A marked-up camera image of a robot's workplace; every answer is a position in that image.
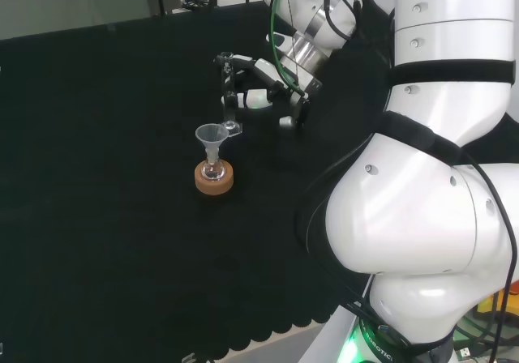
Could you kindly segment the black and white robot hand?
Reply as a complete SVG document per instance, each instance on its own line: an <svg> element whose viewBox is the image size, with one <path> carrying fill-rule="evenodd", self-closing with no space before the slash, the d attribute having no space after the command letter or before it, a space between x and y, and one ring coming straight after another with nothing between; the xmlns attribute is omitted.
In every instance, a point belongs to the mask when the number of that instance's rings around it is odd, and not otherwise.
<svg viewBox="0 0 519 363"><path fill-rule="evenodd" d="M282 67L285 77L292 77L303 91L299 95L285 79L279 76L278 70L271 63L262 58L254 59L248 56L223 52L214 58L214 63L221 72L222 97L224 120L222 125L229 131L230 136L239 135L243 131L242 123L236 119L236 112L240 109L263 110L272 107L276 96L288 99L290 114L279 120L279 126L285 129L302 129L310 111L310 101L322 88L322 83L311 73L300 66L293 72ZM260 81L267 85L263 89L249 89L245 92L236 91L236 82L251 72Z"/></svg>

